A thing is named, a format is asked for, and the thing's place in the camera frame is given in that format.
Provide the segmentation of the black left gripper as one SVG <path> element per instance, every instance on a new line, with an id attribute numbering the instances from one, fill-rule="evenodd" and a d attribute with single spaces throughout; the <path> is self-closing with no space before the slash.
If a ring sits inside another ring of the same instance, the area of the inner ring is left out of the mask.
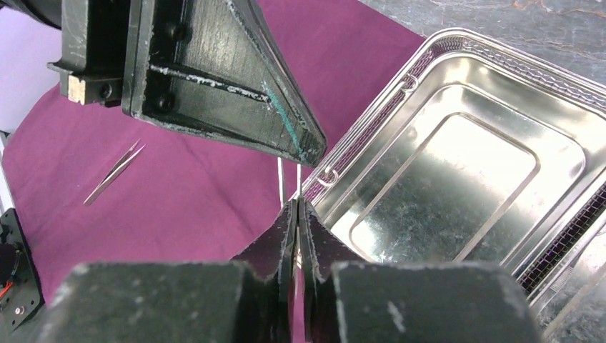
<path id="1" fill-rule="evenodd" d="M 48 68 L 69 101 L 121 103 L 154 126 L 310 167 L 327 150 L 256 1 L 2 1 L 1 8 L 61 31 L 61 58 Z"/>

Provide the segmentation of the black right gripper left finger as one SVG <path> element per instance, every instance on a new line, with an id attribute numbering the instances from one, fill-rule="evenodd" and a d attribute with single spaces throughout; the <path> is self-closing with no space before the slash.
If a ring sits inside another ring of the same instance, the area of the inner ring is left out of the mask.
<path id="1" fill-rule="evenodd" d="M 80 264 L 40 342 L 290 342 L 297 206 L 228 262 Z"/>

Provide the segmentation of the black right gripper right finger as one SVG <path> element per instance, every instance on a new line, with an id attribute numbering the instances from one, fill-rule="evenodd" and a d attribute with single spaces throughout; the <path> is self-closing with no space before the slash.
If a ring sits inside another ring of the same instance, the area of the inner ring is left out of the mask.
<path id="1" fill-rule="evenodd" d="M 485 262 L 380 264 L 298 201 L 308 342 L 540 342 L 521 286 Z"/>

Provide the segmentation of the steel forceps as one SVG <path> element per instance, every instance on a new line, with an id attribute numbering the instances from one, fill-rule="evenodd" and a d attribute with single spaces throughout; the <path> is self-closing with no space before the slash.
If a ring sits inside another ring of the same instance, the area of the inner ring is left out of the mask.
<path id="1" fill-rule="evenodd" d="M 107 175 L 99 182 L 91 194 L 84 200 L 83 205 L 89 206 L 117 179 L 140 154 L 145 145 L 137 139 L 131 147 L 118 159 Z"/>
<path id="2" fill-rule="evenodd" d="M 277 186 L 280 208 L 289 200 L 299 198 L 303 191 L 303 166 L 277 158 Z"/>

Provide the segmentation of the maroon cloth wrap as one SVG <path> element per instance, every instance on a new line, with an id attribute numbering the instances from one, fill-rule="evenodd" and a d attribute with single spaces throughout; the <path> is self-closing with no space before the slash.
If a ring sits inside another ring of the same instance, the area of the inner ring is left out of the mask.
<path id="1" fill-rule="evenodd" d="M 83 205 L 141 139 L 132 164 Z M 58 87 L 9 139 L 3 167 L 45 304 L 3 342 L 40 342 L 58 288 L 80 264 L 228 262 L 280 209 L 273 156 L 167 131 Z"/>

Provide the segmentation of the steel two-compartment tray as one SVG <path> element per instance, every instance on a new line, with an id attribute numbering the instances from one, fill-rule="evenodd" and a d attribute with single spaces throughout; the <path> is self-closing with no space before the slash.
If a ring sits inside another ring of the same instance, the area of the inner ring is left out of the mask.
<path id="1" fill-rule="evenodd" d="M 467 29 L 431 35 L 304 183 L 380 264 L 485 262 L 540 342 L 605 340 L 605 86 Z"/>

